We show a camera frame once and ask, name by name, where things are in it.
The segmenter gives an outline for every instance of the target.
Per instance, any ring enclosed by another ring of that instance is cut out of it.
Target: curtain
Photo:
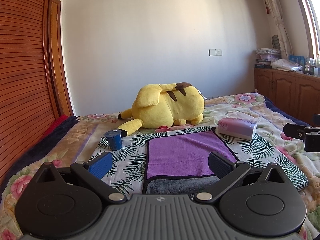
[[[289,41],[289,37],[284,28],[282,9],[279,0],[265,0],[267,6],[270,9],[270,13],[276,23],[278,31],[278,37],[281,47],[282,58],[288,58],[292,54],[292,47]]]

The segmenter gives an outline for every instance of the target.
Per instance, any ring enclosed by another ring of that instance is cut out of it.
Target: wall switch
[[[217,52],[215,49],[209,49],[209,56],[216,56]]]

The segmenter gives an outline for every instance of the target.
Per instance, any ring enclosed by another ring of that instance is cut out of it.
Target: purple towel
[[[148,143],[146,177],[212,175],[209,154],[215,151],[232,162],[236,158],[212,131],[151,139]]]

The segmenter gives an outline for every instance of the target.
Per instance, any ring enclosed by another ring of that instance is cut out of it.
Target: bottle
[[[316,67],[320,68],[320,54],[316,57]]]
[[[315,73],[315,76],[319,76],[319,69],[320,69],[320,54],[318,54],[318,56],[316,57],[316,62],[315,62],[315,65],[316,65],[316,73]]]

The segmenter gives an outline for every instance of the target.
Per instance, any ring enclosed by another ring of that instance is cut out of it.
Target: red tassel
[[[264,2],[264,4],[266,5],[267,14],[270,14],[270,10],[269,10],[269,7],[268,7],[267,3],[266,3],[266,2]]]

